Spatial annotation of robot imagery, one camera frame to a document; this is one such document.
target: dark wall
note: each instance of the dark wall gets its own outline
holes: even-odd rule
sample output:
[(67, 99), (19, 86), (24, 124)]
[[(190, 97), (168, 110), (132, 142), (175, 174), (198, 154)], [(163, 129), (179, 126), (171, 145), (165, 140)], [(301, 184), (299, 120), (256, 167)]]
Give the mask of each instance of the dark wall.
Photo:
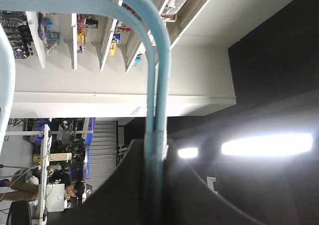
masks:
[[(205, 117), (168, 119), (200, 177), (216, 176), (220, 195), (267, 224), (319, 224), (319, 0), (294, 0), (229, 48), (237, 105)], [(125, 127), (126, 143), (143, 138), (145, 120)], [(245, 136), (306, 132), (308, 154), (282, 159), (220, 155), (223, 142)]]

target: yellow product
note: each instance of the yellow product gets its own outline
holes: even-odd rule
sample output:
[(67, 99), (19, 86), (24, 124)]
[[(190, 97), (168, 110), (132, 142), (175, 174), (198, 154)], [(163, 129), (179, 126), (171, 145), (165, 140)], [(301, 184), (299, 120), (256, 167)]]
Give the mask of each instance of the yellow product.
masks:
[(84, 43), (86, 35), (86, 28), (82, 28), (78, 31), (78, 42)]
[(115, 51), (116, 51), (116, 43), (115, 42), (112, 42), (111, 43), (111, 46), (110, 46), (110, 50), (109, 50), (109, 54), (108, 55), (114, 55), (115, 54)]

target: blue tube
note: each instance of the blue tube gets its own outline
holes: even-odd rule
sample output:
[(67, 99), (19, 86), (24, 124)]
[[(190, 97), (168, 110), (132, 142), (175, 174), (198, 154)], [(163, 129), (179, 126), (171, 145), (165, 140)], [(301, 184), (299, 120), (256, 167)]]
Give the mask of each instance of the blue tube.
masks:
[(166, 104), (171, 64), (170, 40), (166, 27), (155, 6), (149, 0), (123, 0), (146, 23), (151, 30), (159, 56), (159, 75), (156, 98), (154, 130), (146, 126), (145, 134), (145, 178), (143, 217), (145, 224), (160, 224), (163, 154), (166, 145)]
[(166, 104), (171, 64), (170, 40), (158, 10), (150, 0), (123, 0), (143, 19), (152, 31), (159, 53), (159, 75), (156, 98), (155, 130), (166, 133)]
[[(18, 8), (16, 2), (24, 4)], [(154, 89), (155, 89), (155, 59), (150, 41), (142, 30), (141, 23), (131, 18), (131, 14), (117, 10), (118, 5), (107, 5), (106, 1), (98, 0), (0, 0), (0, 8), (9, 10), (27, 10), (63, 13), (93, 13), (115, 17), (131, 27), (142, 39), (149, 61), (148, 75), (148, 116), (145, 136), (145, 224), (160, 224), (161, 222), (161, 190), (163, 149), (166, 144), (166, 100), (168, 95), (168, 79), (170, 70), (170, 42), (168, 32), (158, 14), (157, 9), (149, 0), (124, 0), (132, 7), (150, 28), (158, 47), (159, 79), (155, 120), (154, 115)]]
[(0, 24), (0, 152), (11, 112), (14, 84), (15, 63), (12, 47)]

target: bright light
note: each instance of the bright light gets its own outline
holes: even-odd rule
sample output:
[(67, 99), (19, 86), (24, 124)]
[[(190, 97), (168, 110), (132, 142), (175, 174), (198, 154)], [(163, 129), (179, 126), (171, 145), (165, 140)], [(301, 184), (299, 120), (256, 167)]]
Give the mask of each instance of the bright light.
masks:
[(179, 149), (178, 155), (184, 159), (195, 158), (198, 156), (198, 148)]
[(312, 145), (310, 134), (281, 134), (226, 142), (221, 152), (227, 155), (275, 157), (307, 152)]

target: person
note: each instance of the person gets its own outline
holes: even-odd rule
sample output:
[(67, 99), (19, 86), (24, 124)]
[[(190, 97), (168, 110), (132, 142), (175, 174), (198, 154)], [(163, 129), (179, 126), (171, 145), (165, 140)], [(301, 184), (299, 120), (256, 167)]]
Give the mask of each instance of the person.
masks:
[[(64, 184), (65, 185), (65, 199), (71, 197), (81, 197), (84, 193), (85, 186), (81, 181), (72, 183), (71, 176), (61, 170), (50, 170), (49, 171), (49, 182), (51, 184)], [(39, 185), (22, 182), (11, 182), (9, 179), (0, 180), (0, 187), (11, 187), (12, 189), (18, 190), (16, 192), (8, 192), (0, 194), (1, 200), (8, 201), (19, 201), (27, 200), (34, 201), (37, 199), (39, 191)]]

